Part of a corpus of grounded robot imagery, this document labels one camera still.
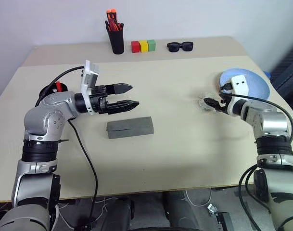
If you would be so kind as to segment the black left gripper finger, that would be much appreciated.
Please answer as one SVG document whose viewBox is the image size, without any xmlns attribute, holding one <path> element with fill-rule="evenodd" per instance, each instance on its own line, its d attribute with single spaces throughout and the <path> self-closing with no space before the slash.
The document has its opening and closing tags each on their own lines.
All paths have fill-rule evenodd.
<svg viewBox="0 0 293 231">
<path fill-rule="evenodd" d="M 117 113 L 127 112 L 134 109 L 139 104 L 140 102 L 132 101 L 132 100 L 123 100 L 123 101 L 117 101 L 115 103 L 110 103 L 108 106 L 108 114 L 117 114 Z"/>
<path fill-rule="evenodd" d="M 132 88 L 133 87 L 131 85 L 125 84 L 125 83 L 117 83 L 117 84 L 105 85 L 107 95 L 123 94 L 123 93 L 131 90 Z"/>
</svg>

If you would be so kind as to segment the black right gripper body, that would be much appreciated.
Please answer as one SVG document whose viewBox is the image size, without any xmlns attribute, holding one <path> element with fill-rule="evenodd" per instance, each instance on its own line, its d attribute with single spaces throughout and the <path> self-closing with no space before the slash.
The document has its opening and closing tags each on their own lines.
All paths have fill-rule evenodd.
<svg viewBox="0 0 293 231">
<path fill-rule="evenodd" d="M 221 97 L 221 103 L 224 104 L 224 112 L 226 114 L 233 113 L 233 103 L 232 103 L 232 90 L 233 86 L 231 83 L 226 83 L 219 87 L 219 96 Z"/>
</svg>

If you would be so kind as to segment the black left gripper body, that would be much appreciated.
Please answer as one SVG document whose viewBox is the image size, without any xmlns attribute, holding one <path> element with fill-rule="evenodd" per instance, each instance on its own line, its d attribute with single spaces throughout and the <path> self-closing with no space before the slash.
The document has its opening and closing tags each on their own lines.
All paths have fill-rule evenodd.
<svg viewBox="0 0 293 231">
<path fill-rule="evenodd" d="M 89 96 L 89 100 L 94 112 L 98 114 L 108 113 L 109 103 L 106 100 L 108 95 L 109 95 L 108 85 L 95 86 L 95 88 L 91 90 L 91 95 Z"/>
</svg>

